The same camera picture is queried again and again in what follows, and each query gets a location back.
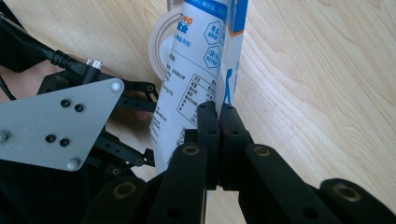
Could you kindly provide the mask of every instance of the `black screw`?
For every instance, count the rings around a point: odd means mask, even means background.
[[[82,112],[84,110],[84,106],[83,105],[76,105],[75,106],[75,110],[79,113]]]
[[[61,106],[62,106],[62,107],[69,107],[69,106],[70,106],[70,101],[68,101],[68,100],[62,100],[62,101],[61,101]]]
[[[56,135],[55,134],[49,134],[46,137],[46,141],[48,143],[53,143],[53,142],[55,142],[55,140],[56,140]]]
[[[0,144],[8,140],[8,133],[0,132]]]
[[[61,147],[67,147],[67,146],[69,145],[69,143],[70,143],[70,140],[67,139],[67,138],[64,138],[64,139],[62,139],[62,140],[59,142],[59,145],[61,145]]]

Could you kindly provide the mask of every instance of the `cable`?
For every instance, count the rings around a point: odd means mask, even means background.
[[[38,55],[41,55],[44,58],[50,60],[52,64],[83,76],[85,80],[83,84],[94,81],[97,78],[98,74],[100,74],[99,69],[79,62],[78,60],[61,52],[60,50],[55,51],[54,49],[51,49],[45,44],[34,39],[32,36],[27,34],[20,26],[2,15],[0,15],[0,26],[3,27],[3,29],[5,29],[8,33],[13,35],[17,40],[19,40],[25,47],[33,50]]]
[[[11,93],[11,91],[9,90],[6,82],[3,80],[3,78],[1,77],[0,74],[0,88],[2,89],[2,91],[6,94],[6,96],[8,97],[9,100],[14,101],[17,98],[15,98],[15,96]]]

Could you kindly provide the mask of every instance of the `wooden table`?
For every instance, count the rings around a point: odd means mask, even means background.
[[[43,43],[122,77],[161,81],[148,41],[165,0],[6,0]],[[307,183],[351,180],[396,212],[396,1],[250,0],[234,102],[256,143]],[[151,147],[149,120],[113,118],[113,133]],[[140,169],[144,178],[153,169]],[[207,223],[243,223],[237,194],[217,190]]]

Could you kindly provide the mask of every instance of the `metal mounting plate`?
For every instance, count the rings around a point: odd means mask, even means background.
[[[0,159],[78,170],[123,89],[111,78],[0,104]]]

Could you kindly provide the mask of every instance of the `bolt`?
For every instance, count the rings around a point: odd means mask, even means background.
[[[61,145],[61,147],[67,147],[67,146],[69,145],[69,143],[70,143],[70,140],[67,139],[67,138],[64,138],[64,139],[62,139],[62,140],[59,142],[59,145]]]
[[[55,140],[56,140],[56,135],[55,134],[49,134],[46,137],[46,141],[48,143],[53,143],[53,142],[55,142]]]
[[[8,140],[8,134],[5,132],[0,132],[0,144]]]
[[[266,157],[270,155],[270,150],[265,147],[255,147],[253,150],[258,156]]]
[[[75,110],[79,113],[82,112],[84,110],[84,106],[83,105],[76,105],[75,106]]]
[[[67,163],[67,169],[69,169],[70,171],[74,171],[79,167],[79,160],[78,159],[71,159],[68,163]]]
[[[117,82],[117,81],[112,82],[112,83],[110,84],[110,88],[111,88],[112,91],[118,92],[118,91],[121,90],[121,84],[120,84],[119,82]]]
[[[70,101],[68,101],[68,100],[62,100],[62,101],[61,101],[61,106],[62,106],[62,107],[69,107],[69,106],[70,106]]]

